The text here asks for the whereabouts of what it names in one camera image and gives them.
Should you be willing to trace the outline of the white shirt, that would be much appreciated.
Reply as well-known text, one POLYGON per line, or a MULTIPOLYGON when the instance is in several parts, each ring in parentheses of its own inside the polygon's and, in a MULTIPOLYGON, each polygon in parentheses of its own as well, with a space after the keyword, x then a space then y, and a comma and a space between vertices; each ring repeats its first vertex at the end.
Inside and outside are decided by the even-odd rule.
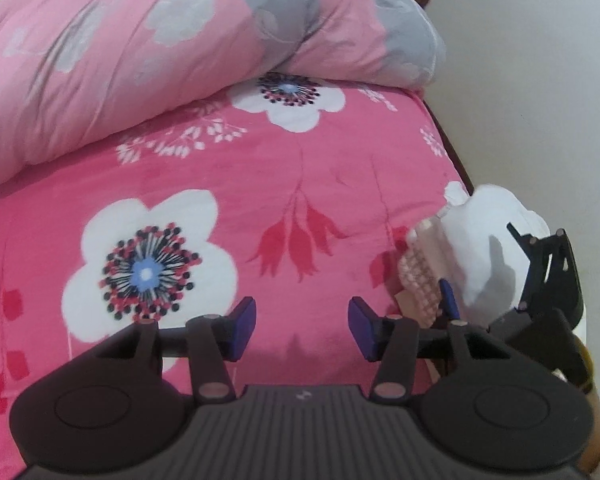
POLYGON ((460 316, 486 327, 516 307, 529 270, 528 257, 507 227, 536 238, 549 236, 550 229, 501 186, 480 185, 468 194, 464 185, 452 181, 444 197, 437 228, 460 316))

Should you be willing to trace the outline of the beige folded garment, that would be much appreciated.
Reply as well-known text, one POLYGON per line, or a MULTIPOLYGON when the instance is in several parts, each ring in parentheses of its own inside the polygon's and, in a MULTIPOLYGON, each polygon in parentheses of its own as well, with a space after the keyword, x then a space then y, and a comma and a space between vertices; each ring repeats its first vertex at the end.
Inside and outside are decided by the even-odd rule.
POLYGON ((394 296, 394 300, 404 318, 419 318, 419 304, 411 292, 403 289, 394 296))

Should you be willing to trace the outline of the pink floral bed blanket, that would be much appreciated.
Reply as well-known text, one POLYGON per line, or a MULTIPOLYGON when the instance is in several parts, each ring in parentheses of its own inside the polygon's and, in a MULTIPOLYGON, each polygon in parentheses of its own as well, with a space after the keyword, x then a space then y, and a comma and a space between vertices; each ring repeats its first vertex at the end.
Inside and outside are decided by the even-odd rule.
POLYGON ((416 94, 279 75, 0 185, 0 479, 18 394, 141 315, 250 296, 237 387, 367 384, 348 301, 394 312, 408 230, 465 195, 416 94))

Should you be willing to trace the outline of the pink grey rolled duvet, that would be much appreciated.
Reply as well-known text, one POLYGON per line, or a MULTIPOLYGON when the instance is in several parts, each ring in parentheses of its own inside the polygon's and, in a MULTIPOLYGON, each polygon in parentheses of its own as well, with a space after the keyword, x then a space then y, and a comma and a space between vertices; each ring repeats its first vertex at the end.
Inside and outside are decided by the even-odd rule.
POLYGON ((0 0, 0 184, 269 70, 420 89, 444 58, 415 0, 0 0))

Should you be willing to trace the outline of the dark wooden bed frame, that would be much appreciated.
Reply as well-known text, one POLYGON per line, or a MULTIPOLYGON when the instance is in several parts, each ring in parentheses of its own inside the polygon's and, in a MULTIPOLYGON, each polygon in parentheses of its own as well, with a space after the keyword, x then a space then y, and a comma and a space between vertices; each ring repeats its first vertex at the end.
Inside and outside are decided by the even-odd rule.
POLYGON ((419 114, 422 115, 418 122, 418 137, 430 164, 434 166, 440 184, 447 185, 457 181, 458 186, 468 195, 474 194, 476 186, 471 181, 464 162, 460 160, 460 155, 457 154, 440 120, 426 103, 422 92, 416 93, 414 100, 417 102, 419 114))

